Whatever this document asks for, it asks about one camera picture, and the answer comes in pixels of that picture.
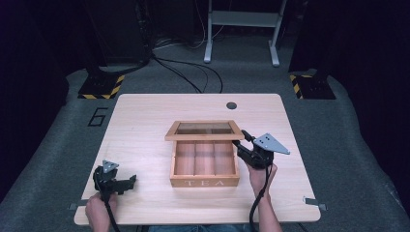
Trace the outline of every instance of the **light wood table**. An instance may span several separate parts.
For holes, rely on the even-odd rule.
[[[235,102],[236,109],[226,104]],[[315,198],[283,103],[276,94],[126,94],[119,97],[82,199],[95,194],[92,175],[103,160],[118,163],[117,180],[136,174],[134,189],[118,197],[118,224],[248,223],[254,201],[245,163],[239,159],[237,187],[173,188],[170,167],[173,143],[164,137],[178,120],[234,120],[258,137],[269,132],[290,155],[276,154],[277,175],[271,185],[278,220],[317,221],[320,212],[304,197]],[[242,144],[252,148],[246,140]],[[85,207],[74,221],[87,225]]]

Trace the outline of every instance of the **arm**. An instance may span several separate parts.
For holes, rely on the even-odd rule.
[[[259,191],[263,189],[266,180],[266,170],[256,170],[251,166],[247,165],[249,170],[249,180],[250,185],[253,188],[253,193],[255,196],[259,194]],[[278,167],[273,164],[272,173],[268,180],[268,186],[266,187],[263,197],[260,199],[258,204],[258,213],[259,213],[259,231],[282,231],[278,218],[275,214],[274,208],[271,203],[271,195],[269,194],[269,187],[274,179],[275,174],[277,173]]]
[[[117,211],[117,194],[113,193],[109,197],[108,204],[111,208],[112,214],[115,216]],[[109,220],[108,211],[101,201],[99,193],[91,196],[85,207],[85,215],[88,217],[90,227],[94,232],[107,232],[111,224]]]

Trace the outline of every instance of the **jeans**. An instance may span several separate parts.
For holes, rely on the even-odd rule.
[[[249,224],[151,225],[149,232],[250,232]]]

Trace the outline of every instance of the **round black hole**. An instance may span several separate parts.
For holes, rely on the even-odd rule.
[[[228,109],[236,109],[236,107],[237,107],[237,105],[236,105],[236,103],[235,102],[228,102],[227,104],[226,104],[226,107],[228,108]]]

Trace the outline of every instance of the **wooden box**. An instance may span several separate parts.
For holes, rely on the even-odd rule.
[[[174,188],[236,187],[239,168],[232,140],[244,139],[234,121],[176,121],[165,136],[174,141]]]

